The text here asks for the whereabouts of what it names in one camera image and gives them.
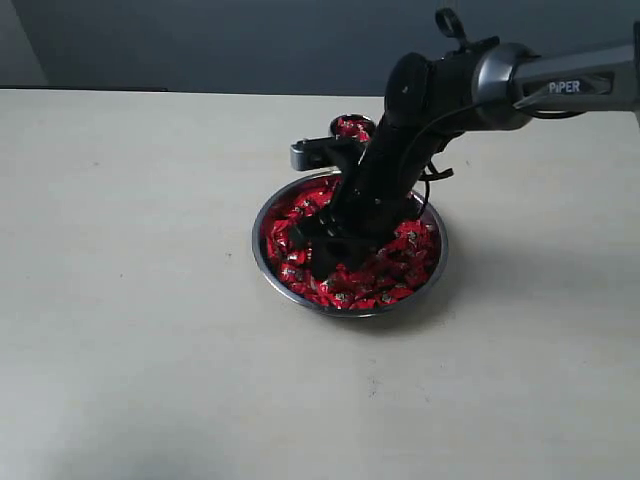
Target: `metal bowl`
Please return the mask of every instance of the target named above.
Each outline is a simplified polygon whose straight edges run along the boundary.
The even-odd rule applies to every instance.
[[[338,125],[338,120],[340,120],[341,118],[344,118],[345,120],[364,120],[367,122],[367,126],[365,127],[367,133],[369,135],[373,135],[373,133],[376,131],[376,122],[374,122],[373,120],[371,120],[369,117],[365,117],[364,115],[359,115],[357,113],[350,113],[347,115],[340,115],[336,118],[334,118],[333,120],[331,120],[331,123],[329,124],[329,135],[330,136],[336,136],[338,134],[337,131],[337,125]]]
[[[382,313],[388,312],[390,310],[394,310],[400,308],[404,305],[411,304],[415,302],[418,298],[424,297],[424,295],[430,291],[436,282],[440,279],[442,272],[447,263],[447,256],[449,254],[449,244],[447,241],[447,232],[445,230],[444,223],[438,215],[438,212],[431,206],[431,204],[427,204],[424,213],[422,214],[422,221],[430,226],[431,233],[435,235],[436,242],[440,245],[440,256],[438,258],[438,263],[435,266],[435,270],[429,277],[427,283],[418,288],[412,295],[400,300],[397,303],[393,303],[390,305],[385,305],[378,308],[372,309],[362,309],[362,310],[341,310],[335,307],[324,307],[322,305],[318,305],[307,300],[304,297],[301,297],[291,290],[289,290],[286,285],[284,285],[276,276],[275,272],[272,270],[269,260],[267,258],[266,253],[266,240],[265,240],[265,231],[264,225],[266,220],[271,220],[272,215],[275,212],[279,211],[283,204],[290,203],[293,201],[295,197],[297,197],[300,193],[304,192],[307,189],[311,189],[317,186],[320,186],[323,183],[323,180],[326,177],[338,175],[336,172],[323,172],[316,173],[314,175],[309,175],[307,177],[303,177],[299,180],[296,180],[293,183],[281,188],[278,190],[267,202],[264,204],[260,213],[258,213],[258,217],[256,218],[255,223],[253,224],[253,231],[251,233],[252,236],[252,249],[253,256],[256,259],[258,264],[258,268],[264,274],[267,281],[282,295],[287,297],[289,300],[297,303],[298,305],[302,305],[303,307],[307,307],[316,312],[330,315],[333,317],[349,317],[349,318],[363,318],[363,317],[372,317],[375,315],[380,315]],[[423,197],[417,193],[413,192],[413,196],[419,204],[424,202]]]

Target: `small metal bowl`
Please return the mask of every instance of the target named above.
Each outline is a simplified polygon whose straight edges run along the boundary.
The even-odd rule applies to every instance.
[[[367,123],[367,126],[365,127],[365,130],[367,131],[367,133],[369,135],[373,135],[373,133],[376,131],[376,122],[374,122],[373,120],[371,120],[369,117],[365,117],[364,115],[359,115],[356,113],[351,113],[348,115],[340,115],[336,118],[334,118],[333,120],[331,120],[331,123],[329,124],[329,135],[332,137],[335,137],[338,134],[338,120],[340,120],[341,118],[345,119],[345,120],[364,120]]]
[[[302,305],[303,307],[307,307],[316,312],[330,315],[333,317],[349,317],[349,318],[363,318],[363,317],[372,317],[375,315],[380,315],[382,313],[394,310],[398,307],[408,305],[413,303],[418,298],[424,297],[424,295],[433,288],[436,282],[440,279],[442,272],[447,263],[447,256],[449,254],[449,244],[447,240],[447,231],[445,229],[444,223],[438,215],[438,212],[431,206],[431,204],[427,204],[424,213],[422,214],[422,221],[430,226],[431,233],[435,236],[436,242],[439,243],[440,246],[440,256],[438,258],[438,263],[435,266],[435,270],[429,277],[427,283],[418,288],[412,295],[400,300],[397,303],[393,303],[390,305],[385,305],[378,308],[372,309],[362,309],[362,310],[341,310],[335,307],[324,307],[322,305],[318,305],[307,300],[304,297],[301,297],[291,290],[289,290],[286,285],[284,285],[276,276],[273,271],[270,262],[267,258],[266,252],[266,240],[265,240],[265,231],[264,225],[266,220],[271,220],[275,212],[280,211],[281,206],[284,204],[288,204],[295,197],[297,197],[300,193],[304,192],[307,189],[311,189],[314,187],[320,186],[324,179],[329,176],[338,175],[335,172],[323,172],[316,173],[314,175],[309,175],[307,177],[303,177],[295,182],[290,183],[289,185],[278,190],[267,202],[264,204],[260,213],[258,213],[258,217],[256,218],[255,223],[253,224],[253,231],[251,233],[252,236],[252,249],[253,256],[256,259],[256,263],[258,264],[258,268],[264,274],[267,281],[282,295],[287,297],[289,300],[297,303],[298,305]],[[423,197],[417,193],[413,192],[413,196],[420,205],[424,202]]]

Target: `robotic arm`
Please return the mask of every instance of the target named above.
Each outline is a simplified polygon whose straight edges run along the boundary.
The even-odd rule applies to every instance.
[[[334,165],[342,176],[329,205],[291,232],[298,246],[313,247],[316,278],[339,263],[357,270],[402,221],[419,215],[411,189],[418,180],[428,186],[453,175],[438,172],[431,158],[464,132],[516,130],[532,118],[590,111],[640,111],[640,22],[628,43],[553,57],[498,37],[470,42],[448,8],[436,12],[436,23],[459,48],[437,61],[418,53],[398,61],[384,115],[364,151],[355,140],[334,137],[292,146],[297,170]]]

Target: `table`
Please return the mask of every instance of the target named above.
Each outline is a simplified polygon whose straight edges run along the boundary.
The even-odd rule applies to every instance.
[[[330,320],[250,231],[288,146],[377,98],[0,92],[0,479],[631,479],[632,115],[467,134],[416,308]]]

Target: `gray wall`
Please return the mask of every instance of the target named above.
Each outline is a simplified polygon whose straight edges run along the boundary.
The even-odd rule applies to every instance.
[[[0,86],[44,84],[42,68],[11,0],[0,0]]]
[[[453,46],[435,0],[14,0],[59,86],[380,94],[409,50]],[[472,38],[541,53],[631,38],[640,0],[454,0]]]

